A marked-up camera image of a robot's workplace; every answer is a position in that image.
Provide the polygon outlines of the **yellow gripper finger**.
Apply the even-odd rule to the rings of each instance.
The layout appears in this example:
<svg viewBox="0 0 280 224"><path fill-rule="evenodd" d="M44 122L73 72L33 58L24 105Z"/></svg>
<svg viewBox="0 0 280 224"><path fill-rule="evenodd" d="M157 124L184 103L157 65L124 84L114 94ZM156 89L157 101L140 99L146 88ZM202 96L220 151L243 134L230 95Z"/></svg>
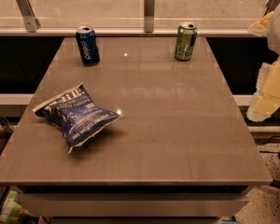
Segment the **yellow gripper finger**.
<svg viewBox="0 0 280 224"><path fill-rule="evenodd" d="M272 20L273 11L251 24L248 28L248 32L255 36L267 36L270 31Z"/></svg>
<svg viewBox="0 0 280 224"><path fill-rule="evenodd" d="M259 122L269 118L280 107L280 57L273 64L262 64L256 89L246 116Z"/></svg>

